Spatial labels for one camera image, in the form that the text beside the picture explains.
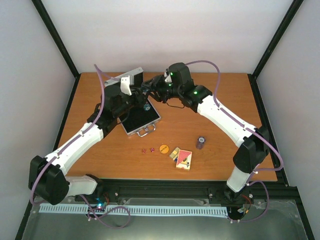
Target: white wall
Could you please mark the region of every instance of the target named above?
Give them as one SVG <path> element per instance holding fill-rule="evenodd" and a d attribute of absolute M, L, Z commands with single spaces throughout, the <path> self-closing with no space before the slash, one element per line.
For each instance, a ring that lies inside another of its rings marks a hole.
<path fill-rule="evenodd" d="M 320 1 L 301 5 L 258 78 L 290 185 L 320 239 Z"/>
<path fill-rule="evenodd" d="M 0 239 L 16 236 L 30 161 L 52 151 L 74 78 L 31 1 L 0 7 Z"/>
<path fill-rule="evenodd" d="M 43 0 L 79 72 L 199 59 L 252 73 L 292 0 Z M 194 72 L 214 72 L 197 64 Z"/>

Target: black corner post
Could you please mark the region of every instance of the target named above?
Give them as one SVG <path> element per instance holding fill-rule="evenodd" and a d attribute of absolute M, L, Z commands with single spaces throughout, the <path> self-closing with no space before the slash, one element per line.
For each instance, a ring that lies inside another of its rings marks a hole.
<path fill-rule="evenodd" d="M 285 33 L 286 29 L 288 28 L 289 24 L 291 23 L 291 20 L 294 18 L 295 14 L 297 13 L 298 9 L 300 8 L 301 4 L 304 0 L 293 0 L 291 3 L 288 11 L 284 15 L 284 18 L 282 19 L 278 29 L 276 30 L 273 38 L 271 39 L 268 47 L 266 48 L 264 54 L 262 55 L 258 65 L 256 66 L 252 78 L 254 80 L 257 80 L 259 74 L 261 73 L 262 69 L 266 65 L 268 59 L 270 58 L 271 54 L 275 50 L 277 44 L 279 43 L 281 37 Z"/>
<path fill-rule="evenodd" d="M 46 28 L 48 29 L 51 37 L 53 38 L 56 46 L 58 47 L 60 53 L 62 54 L 66 64 L 68 65 L 70 71 L 72 72 L 74 78 L 79 77 L 79 72 L 72 61 L 64 43 L 62 42 L 61 37 L 59 36 L 59 33 L 52 22 L 44 4 L 41 0 L 32 0 L 33 5 L 35 6 L 36 10 L 38 11 L 40 17 L 42 18 L 42 21 L 44 22 Z"/>

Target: purple cable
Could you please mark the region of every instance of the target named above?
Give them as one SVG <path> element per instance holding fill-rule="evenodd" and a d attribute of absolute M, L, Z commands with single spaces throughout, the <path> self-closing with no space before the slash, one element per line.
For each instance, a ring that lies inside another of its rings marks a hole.
<path fill-rule="evenodd" d="M 214 89 L 214 93 L 213 93 L 213 100 L 215 102 L 215 104 L 219 107 L 220 104 L 217 101 L 217 92 L 218 92 L 218 87 L 221 81 L 221 73 L 220 70 L 218 68 L 218 66 L 216 64 L 214 64 L 211 61 L 208 60 L 197 60 L 197 61 L 191 61 L 186 63 L 185 65 L 191 65 L 191 64 L 197 64 L 197 63 L 207 63 L 207 64 L 211 64 L 212 66 L 215 67 L 217 73 L 218 73 L 218 80 Z M 242 128 L 245 127 L 245 125 L 243 123 L 241 123 L 240 121 L 238 121 L 236 118 L 234 118 L 230 113 L 228 113 L 225 109 L 223 109 L 222 107 L 220 107 L 220 110 L 226 114 L 229 118 L 231 118 L 234 122 L 236 122 L 239 126 L 241 126 Z M 280 162 L 280 166 L 277 168 L 258 168 L 255 169 L 255 171 L 279 171 L 284 167 L 284 161 L 282 159 L 282 157 L 280 156 L 279 152 L 267 141 L 265 140 L 262 136 L 260 136 L 259 134 L 257 134 L 255 131 L 251 130 L 250 128 L 246 128 L 245 130 L 249 131 L 251 134 L 255 135 L 257 138 L 259 138 L 262 142 L 264 142 L 273 152 L 274 154 L 279 158 L 279 162 Z"/>
<path fill-rule="evenodd" d="M 88 205 L 89 209 L 90 209 L 90 212 L 92 212 L 92 214 L 94 215 L 94 217 L 100 222 L 102 223 L 103 225 L 105 225 L 106 227 L 110 228 L 110 229 L 122 229 L 124 228 L 125 226 L 127 226 L 131 220 L 131 215 L 130 215 L 130 211 L 128 208 L 124 207 L 124 206 L 116 206 L 114 208 L 111 208 L 109 211 L 107 211 L 106 213 L 104 213 L 103 215 L 101 216 L 97 216 L 97 214 L 95 213 L 95 210 L 91 207 L 90 203 L 88 202 L 88 200 L 85 198 L 85 196 L 83 195 L 79 195 L 83 200 L 84 202 Z M 128 220 L 126 221 L 126 223 L 122 226 L 111 226 L 111 225 L 108 225 L 106 223 L 104 223 L 101 218 L 107 216 L 110 212 L 116 210 L 116 209 L 123 209 L 125 210 L 127 213 L 128 213 Z"/>
<path fill-rule="evenodd" d="M 191 65 L 191 64 L 199 64 L 199 63 L 207 63 L 207 64 L 211 64 L 212 66 L 215 67 L 217 73 L 218 73 L 218 81 L 216 82 L 216 86 L 215 86 L 215 89 L 214 89 L 214 93 L 213 93 L 213 100 L 215 102 L 215 104 L 219 107 L 220 104 L 218 103 L 217 101 L 217 92 L 218 92 L 218 87 L 219 87 L 219 84 L 220 84 L 220 81 L 221 81 L 221 73 L 220 73 L 220 70 L 218 68 L 218 66 L 216 64 L 214 64 L 212 61 L 208 61 L 208 60 L 197 60 L 197 61 L 191 61 L 191 62 L 188 62 L 186 63 L 185 65 L 188 66 L 188 65 Z"/>
<path fill-rule="evenodd" d="M 105 105 L 105 86 L 104 86 L 104 81 L 102 79 L 102 76 L 101 76 L 101 70 L 97 67 L 97 65 L 94 65 L 96 70 L 97 70 L 97 74 L 98 74 L 98 77 L 99 77 L 99 81 L 100 81 L 100 86 L 101 86 L 101 106 L 100 106 L 100 110 L 99 110 L 99 113 L 98 115 L 96 116 L 96 118 L 94 119 L 94 121 L 90 124 L 90 126 L 88 128 L 86 128 L 82 134 L 85 134 L 86 132 L 88 132 L 95 124 L 96 122 L 98 121 L 98 119 L 100 118 L 101 114 L 102 114 L 102 111 L 104 109 L 104 105 Z M 60 154 L 62 154 L 72 143 L 74 143 L 78 138 L 80 138 L 81 135 L 77 135 L 75 136 L 70 142 L 68 142 L 63 148 L 60 149 L 60 151 L 57 153 L 57 155 L 59 156 Z M 32 205 L 36 205 L 36 204 L 40 204 L 40 203 L 43 203 L 44 201 L 41 201 L 41 202 L 35 202 L 34 201 L 34 195 L 35 195 L 35 190 L 36 190 L 36 187 L 41 179 L 41 177 L 43 176 L 43 174 L 45 173 L 45 171 L 48 169 L 48 167 L 53 163 L 53 161 L 56 159 L 57 157 L 53 157 L 50 161 L 48 161 L 48 163 L 44 166 L 44 168 L 40 171 L 39 175 L 37 176 L 37 178 L 35 179 L 33 185 L 32 185 L 32 188 L 31 188 L 31 194 L 30 194 L 30 203 Z"/>
<path fill-rule="evenodd" d="M 253 184 L 255 184 L 255 183 L 261 183 L 262 186 L 263 186 L 263 188 L 264 188 L 264 190 L 265 190 L 265 194 L 266 194 L 266 207 L 265 207 L 265 210 L 264 210 L 263 213 L 261 213 L 259 216 L 255 217 L 255 218 L 253 218 L 253 219 L 250 219 L 250 220 L 243 220 L 243 221 L 240 220 L 239 223 L 250 223 L 250 222 L 253 222 L 253 221 L 255 221 L 255 220 L 258 220 L 258 219 L 262 218 L 264 215 L 266 215 L 266 213 L 267 213 L 267 211 L 268 211 L 268 209 L 269 209 L 269 193 L 268 193 L 268 190 L 267 190 L 266 185 L 264 184 L 263 181 L 253 181 L 253 182 L 251 182 L 251 183 L 249 184 L 249 186 L 251 186 L 251 185 L 253 185 Z M 227 217 L 227 218 L 228 218 L 230 221 L 236 221 L 236 222 L 237 222 L 237 220 L 233 220 L 233 219 L 231 219 L 230 217 Z"/>

